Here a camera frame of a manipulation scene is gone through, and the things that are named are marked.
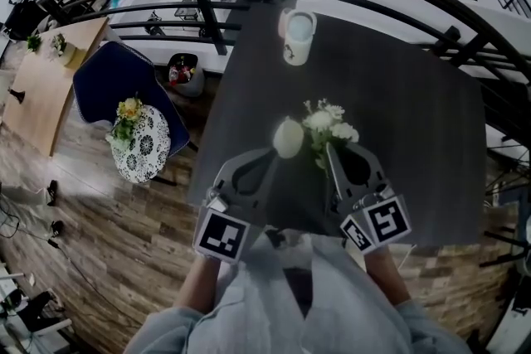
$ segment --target round table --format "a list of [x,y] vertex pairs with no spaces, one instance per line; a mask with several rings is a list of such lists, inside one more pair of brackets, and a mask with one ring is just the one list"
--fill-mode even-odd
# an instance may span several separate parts
[[144,105],[126,149],[112,147],[114,162],[123,178],[144,183],[163,169],[170,147],[168,122],[153,106]]

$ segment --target plant pot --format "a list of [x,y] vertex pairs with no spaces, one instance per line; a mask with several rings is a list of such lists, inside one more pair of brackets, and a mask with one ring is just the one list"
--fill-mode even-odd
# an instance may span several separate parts
[[169,60],[168,69],[180,61],[182,56],[184,56],[183,64],[190,68],[195,68],[196,72],[192,75],[189,82],[181,84],[177,83],[175,86],[172,86],[172,88],[180,95],[189,98],[197,98],[202,93],[205,86],[205,75],[197,63],[197,56],[192,53],[178,53],[177,55],[173,55]]
[[65,51],[61,56],[58,57],[58,61],[64,65],[67,66],[72,61],[72,58],[77,52],[77,47],[72,45],[71,43],[67,42],[65,46]]

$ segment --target chair leg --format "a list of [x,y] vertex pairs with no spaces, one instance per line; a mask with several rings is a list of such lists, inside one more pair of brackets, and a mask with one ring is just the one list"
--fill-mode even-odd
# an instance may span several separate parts
[[151,179],[153,182],[158,182],[158,183],[162,183],[164,185],[168,185],[168,186],[177,186],[177,183],[176,182],[172,182],[171,180],[167,180],[165,178],[162,178],[162,177],[159,177],[159,176],[155,176]]
[[506,225],[502,225],[498,229],[501,231],[507,231],[509,233],[514,233],[516,231],[513,227],[507,227]]
[[484,263],[480,263],[480,268],[483,269],[484,267],[489,267],[490,265],[497,265],[497,264],[503,264],[508,263],[510,261],[516,261],[517,259],[525,258],[528,254],[528,251],[525,250],[524,252],[517,254],[517,255],[500,255],[497,259],[493,261],[485,261]]
[[489,231],[486,231],[484,233],[484,235],[488,236],[489,238],[493,238],[493,239],[501,240],[503,242],[507,242],[508,244],[511,244],[511,245],[521,246],[522,248],[527,248],[529,246],[529,244],[527,244],[526,242],[522,242],[521,240],[506,238],[505,236],[496,235],[495,233],[492,233],[492,232],[489,232]]
[[197,145],[194,142],[192,142],[192,141],[188,142],[188,145],[186,145],[186,146],[188,146],[194,152],[199,151],[199,148],[197,147]]

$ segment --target potted plant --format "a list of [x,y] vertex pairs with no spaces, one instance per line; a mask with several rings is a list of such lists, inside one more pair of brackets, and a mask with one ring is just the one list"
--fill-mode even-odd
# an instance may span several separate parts
[[53,39],[51,40],[51,46],[56,51],[59,62],[62,65],[68,65],[70,61],[72,61],[72,58],[77,51],[77,48],[66,41],[65,37],[61,33],[53,36]]
[[39,50],[41,43],[42,43],[42,39],[41,39],[41,36],[39,36],[38,34],[35,36],[29,36],[27,38],[27,49],[30,52],[37,52]]

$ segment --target wooden floor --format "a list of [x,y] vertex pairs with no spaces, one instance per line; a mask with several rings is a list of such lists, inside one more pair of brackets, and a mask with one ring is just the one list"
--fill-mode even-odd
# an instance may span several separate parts
[[[181,105],[192,140],[199,142],[218,79],[207,93]],[[52,221],[64,221],[57,239],[97,289],[135,322],[100,298],[65,256],[46,242],[21,231],[0,239],[10,270],[34,273],[37,284],[22,287],[31,295],[53,287],[66,305],[76,333],[101,352],[122,352],[146,314],[172,304],[193,252],[196,212],[185,202],[195,153],[188,148],[172,157],[163,177],[177,183],[135,185],[117,172],[104,140],[106,126],[83,122],[76,108],[68,115],[52,158],[0,128],[0,181],[32,190],[59,182],[57,206],[20,207],[21,230],[46,238]],[[9,235],[12,229],[0,230]]]
[[[19,46],[7,52],[0,68],[14,75]],[[207,79],[206,94],[181,104],[192,140],[198,144],[217,79]],[[139,323],[151,312],[172,304],[193,258],[190,248],[196,212],[185,202],[195,153],[185,148],[171,158],[164,176],[178,185],[134,185],[116,171],[106,127],[84,123],[75,109],[68,115],[52,158],[44,158],[5,126],[0,128],[0,181],[36,190],[51,179],[59,182],[57,206],[17,208],[21,230],[47,238],[52,221],[62,220],[57,238],[91,283],[124,314],[111,307],[81,278],[59,251],[18,231],[0,238],[0,255],[12,272],[34,273],[37,283],[21,282],[30,295],[54,288],[66,306],[76,334],[94,349],[122,352]],[[502,211],[502,222],[514,220]],[[12,229],[0,229],[9,235]],[[393,246],[397,263],[407,247]],[[479,327],[482,337],[499,316],[495,300],[506,280],[507,266],[479,271],[481,259],[507,252],[492,242],[468,247],[417,248],[403,264],[413,296],[433,318],[466,337]]]

